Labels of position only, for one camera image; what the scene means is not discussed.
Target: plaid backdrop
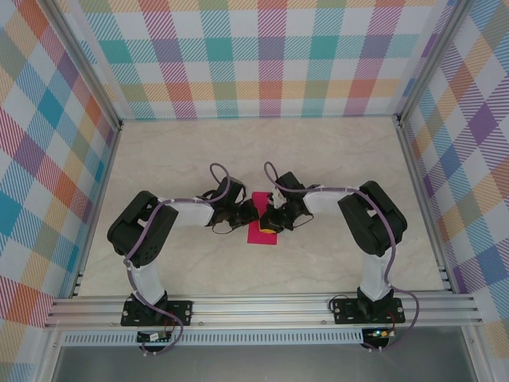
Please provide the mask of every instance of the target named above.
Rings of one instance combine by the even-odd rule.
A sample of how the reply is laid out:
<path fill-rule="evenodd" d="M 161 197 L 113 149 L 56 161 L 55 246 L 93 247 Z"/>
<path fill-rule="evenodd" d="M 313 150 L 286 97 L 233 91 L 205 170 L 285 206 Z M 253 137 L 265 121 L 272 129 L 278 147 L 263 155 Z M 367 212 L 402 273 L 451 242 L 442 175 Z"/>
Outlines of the plaid backdrop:
<path fill-rule="evenodd" d="M 446 1 L 80 0 L 81 18 L 59 3 L 118 110 L 158 119 L 392 115 Z"/>
<path fill-rule="evenodd" d="M 509 372 L 509 0 L 477 0 L 410 118 L 409 135 L 492 366 Z"/>
<path fill-rule="evenodd" d="M 113 136 L 36 0 L 0 0 L 0 381 L 33 370 Z"/>

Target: marble surface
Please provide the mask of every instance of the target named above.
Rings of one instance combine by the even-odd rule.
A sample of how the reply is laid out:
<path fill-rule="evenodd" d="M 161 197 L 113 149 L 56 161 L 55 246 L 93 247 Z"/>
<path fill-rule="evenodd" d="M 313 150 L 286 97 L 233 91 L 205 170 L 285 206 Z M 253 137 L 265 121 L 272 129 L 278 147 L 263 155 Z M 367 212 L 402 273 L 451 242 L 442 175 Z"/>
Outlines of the marble surface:
<path fill-rule="evenodd" d="M 107 229 L 132 198 L 147 189 L 160 197 L 192 197 L 215 188 L 211 162 L 224 164 L 248 191 L 270 191 L 271 160 L 304 185 L 377 181 L 408 220 L 390 274 L 410 290 L 442 288 L 425 225 L 390 118 L 204 119 L 128 122 L 122 133 L 80 295 L 131 292 L 122 257 Z M 278 245 L 247 243 L 247 227 L 229 235 L 210 228 L 171 231 L 158 259 L 169 294 L 257 294 L 354 291 L 363 256 L 341 215 L 317 215 Z"/>

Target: beige floor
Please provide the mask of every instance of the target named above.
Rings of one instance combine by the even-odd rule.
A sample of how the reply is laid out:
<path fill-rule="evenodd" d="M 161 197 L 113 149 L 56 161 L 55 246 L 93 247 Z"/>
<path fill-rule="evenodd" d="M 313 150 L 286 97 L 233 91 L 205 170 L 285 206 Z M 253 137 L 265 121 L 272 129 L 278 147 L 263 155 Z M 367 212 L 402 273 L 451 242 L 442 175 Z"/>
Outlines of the beige floor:
<path fill-rule="evenodd" d="M 192 197 L 216 186 L 210 162 L 221 162 L 249 191 L 270 191 L 262 164 L 293 171 L 304 185 L 360 185 L 375 180 L 408 220 L 391 272 L 394 285 L 436 290 L 442 284 L 406 163 L 390 118 L 208 119 L 127 123 L 91 246 L 80 295 L 130 293 L 122 257 L 107 229 L 143 189 Z M 341 216 L 316 216 L 277 246 L 247 244 L 247 227 L 230 235 L 175 228 L 158 257 L 169 294 L 352 291 L 362 253 Z"/>

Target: pink object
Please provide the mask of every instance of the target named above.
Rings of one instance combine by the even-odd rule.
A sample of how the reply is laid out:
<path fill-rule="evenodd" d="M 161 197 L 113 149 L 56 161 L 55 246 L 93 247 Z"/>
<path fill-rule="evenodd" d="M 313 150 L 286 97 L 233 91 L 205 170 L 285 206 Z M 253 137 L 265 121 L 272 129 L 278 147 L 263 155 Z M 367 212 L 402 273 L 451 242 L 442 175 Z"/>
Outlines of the pink object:
<path fill-rule="evenodd" d="M 260 216 L 262 216 L 267 210 L 268 196 L 269 193 L 253 193 L 251 197 Z M 256 220 L 249 224 L 249 228 L 247 230 L 247 243 L 276 245 L 278 243 L 278 234 L 260 231 L 260 223 Z"/>

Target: purple cable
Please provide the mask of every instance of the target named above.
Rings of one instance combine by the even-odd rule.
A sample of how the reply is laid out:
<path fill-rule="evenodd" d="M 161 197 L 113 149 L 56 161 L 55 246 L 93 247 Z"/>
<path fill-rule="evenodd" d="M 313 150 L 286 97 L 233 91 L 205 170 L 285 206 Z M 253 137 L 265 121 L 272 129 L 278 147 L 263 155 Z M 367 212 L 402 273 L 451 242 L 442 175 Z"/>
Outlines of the purple cable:
<path fill-rule="evenodd" d="M 231 184 L 231 178 L 230 178 L 230 173 L 228 173 L 228 170 L 226 169 L 226 167 L 224 167 L 223 165 L 219 164 L 219 163 L 212 163 L 208 169 L 210 170 L 211 174 L 212 174 L 212 177 L 218 182 L 220 183 L 220 180 L 218 179 L 218 177 L 214 174 L 214 167 L 219 167 L 222 171 L 224 171 L 224 174 L 226 176 L 226 180 L 227 180 L 227 184 L 226 184 L 226 188 L 224 189 L 223 193 L 221 193 L 218 197 L 215 197 L 213 199 L 209 199 L 209 200 L 201 200 L 201 199 L 196 199 L 196 198 L 179 198 L 179 199 L 167 199 L 165 201 L 162 201 L 161 203 L 159 203 L 158 205 L 156 205 L 156 207 L 153 209 L 152 213 L 150 214 L 150 217 L 149 219 L 147 220 L 146 224 L 145 224 L 145 227 L 143 228 L 143 231 L 142 231 L 142 234 L 140 235 L 140 237 L 138 238 L 138 241 L 134 244 L 134 246 L 130 249 L 129 253 L 126 255 L 126 257 L 124 258 L 123 262 L 124 262 L 124 265 L 126 266 L 127 268 L 127 278 L 129 279 L 129 283 L 130 285 L 132 286 L 133 290 L 134 290 L 134 295 L 136 296 L 136 298 L 142 302 L 144 305 L 148 306 L 150 309 L 152 310 L 155 310 L 156 312 L 158 312 L 159 314 L 163 314 L 165 315 L 166 317 L 168 318 L 171 318 L 172 320 L 174 320 L 175 322 L 178 323 L 178 325 L 180 326 L 180 332 L 177 336 L 177 338 L 175 338 L 175 340 L 165 346 L 163 348 L 163 350 L 159 351 L 159 352 L 148 352 L 146 349 L 145 349 L 145 343 L 142 344 L 142 349 L 143 351 L 145 352 L 144 354 L 150 354 L 150 355 L 153 355 L 153 356 L 156 356 L 156 355 L 159 355 L 159 354 L 164 354 L 166 352 L 168 352 L 170 349 L 172 349 L 178 341 L 181 340 L 181 337 L 182 337 L 182 333 L 184 332 L 184 324 L 182 323 L 182 321 L 177 317 L 175 316 L 174 314 L 171 314 L 171 313 L 168 313 L 166 311 L 164 311 L 163 309 L 159 309 L 157 308 L 156 306 L 152 305 L 150 302 L 148 302 L 139 292 L 138 292 L 138 289 L 136 287 L 136 284 L 134 282 L 134 278 L 133 278 L 133 273 L 132 273 L 132 267 L 133 267 L 133 264 L 132 262 L 130 261 L 130 258 L 133 257 L 133 255 L 136 253 L 136 251 L 138 250 L 138 248 L 140 248 L 140 245 L 142 245 L 142 242 L 143 240 L 145 239 L 146 237 L 146 233 L 149 231 L 149 228 L 150 228 L 150 225 L 152 224 L 153 222 L 153 219 L 154 217 L 156 216 L 157 214 L 157 211 L 159 211 L 159 209 L 161 209 L 161 207 L 163 205 L 168 205 L 168 204 L 171 204 L 171 203 L 176 203 L 176 202 L 179 202 L 179 203 L 197 203 L 197 204 L 210 204 L 210 203 L 214 203 L 216 201 L 218 201 L 219 199 L 222 199 L 223 197 L 226 196 L 226 194 L 228 193 L 229 189 L 230 189 L 230 184 Z"/>
<path fill-rule="evenodd" d="M 408 330 L 403 334 L 403 336 L 398 341 L 388 345 L 385 349 L 392 349 L 395 346 L 399 345 L 402 342 L 402 340 L 407 336 L 407 334 L 414 328 L 414 326 L 417 322 L 417 319 L 419 317 L 421 307 L 419 305 L 419 300 L 418 300 L 417 296 L 413 292 L 410 292 L 409 290 L 399 289 L 396 286 L 391 285 L 389 282 L 389 272 L 390 272 L 390 269 L 392 268 L 392 264 L 394 263 L 394 260 L 396 258 L 396 239 L 394 238 L 394 233 L 392 232 L 392 229 L 390 228 L 389 222 L 387 221 L 386 217 L 383 215 L 382 210 L 379 208 L 378 205 L 375 204 L 374 201 L 372 201 L 370 199 L 370 197 L 367 194 L 359 191 L 358 189 L 353 189 L 350 187 L 316 187 L 313 189 L 287 189 L 286 187 L 283 187 L 283 186 L 279 185 L 278 183 L 276 183 L 276 181 L 270 176 L 269 171 L 267 170 L 267 167 L 270 167 L 272 169 L 276 179 L 279 176 L 278 176 L 278 171 L 276 170 L 274 165 L 271 162 L 267 161 L 263 164 L 263 171 L 265 171 L 265 175 L 269 178 L 269 181 L 276 188 L 282 189 L 283 191 L 286 191 L 287 193 L 319 193 L 322 191 L 339 191 L 342 193 L 345 193 L 345 192 L 346 193 L 355 193 L 355 194 L 359 195 L 360 197 L 362 197 L 375 210 L 377 215 L 380 217 L 380 220 L 382 221 L 383 226 L 387 230 L 387 234 L 389 235 L 389 240 L 390 240 L 390 248 L 391 248 L 389 263 L 387 264 L 387 268 L 383 275 L 383 279 L 384 279 L 385 283 L 389 287 L 394 289 L 396 292 L 408 294 L 415 301 L 415 316 L 414 316 L 414 319 L 412 320 L 412 322 L 410 323 Z"/>

